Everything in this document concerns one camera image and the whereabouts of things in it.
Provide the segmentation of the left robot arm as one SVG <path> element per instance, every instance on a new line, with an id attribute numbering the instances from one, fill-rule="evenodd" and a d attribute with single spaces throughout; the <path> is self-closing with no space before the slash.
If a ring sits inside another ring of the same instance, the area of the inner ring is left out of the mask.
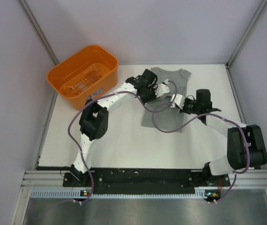
<path id="1" fill-rule="evenodd" d="M 108 117 L 111 112 L 134 98 L 145 104 L 169 93 L 168 81 L 157 84 L 157 80 L 157 75 L 146 69 L 142 75 L 127 78 L 112 93 L 96 100 L 86 101 L 85 106 L 72 119 L 68 127 L 68 135 L 78 146 L 77 158 L 70 168 L 75 183 L 84 186 L 89 182 L 90 166 L 87 164 L 87 156 L 92 143 L 107 132 Z M 70 132 L 77 117 L 80 118 L 81 142 L 78 142 Z"/>

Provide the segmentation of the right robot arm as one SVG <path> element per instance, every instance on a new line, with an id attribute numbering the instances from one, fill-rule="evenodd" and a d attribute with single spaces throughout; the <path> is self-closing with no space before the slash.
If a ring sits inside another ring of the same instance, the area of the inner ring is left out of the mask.
<path id="1" fill-rule="evenodd" d="M 258 125 L 235 122 L 220 109 L 214 108 L 210 90 L 199 89 L 192 99 L 180 94 L 173 98 L 179 112 L 197 115 L 204 125 L 227 138 L 226 154 L 220 159 L 205 163 L 203 167 L 202 180 L 205 184 L 214 185 L 221 175 L 240 169 L 246 171 L 250 167 L 267 163 L 267 150 L 261 128 Z"/>

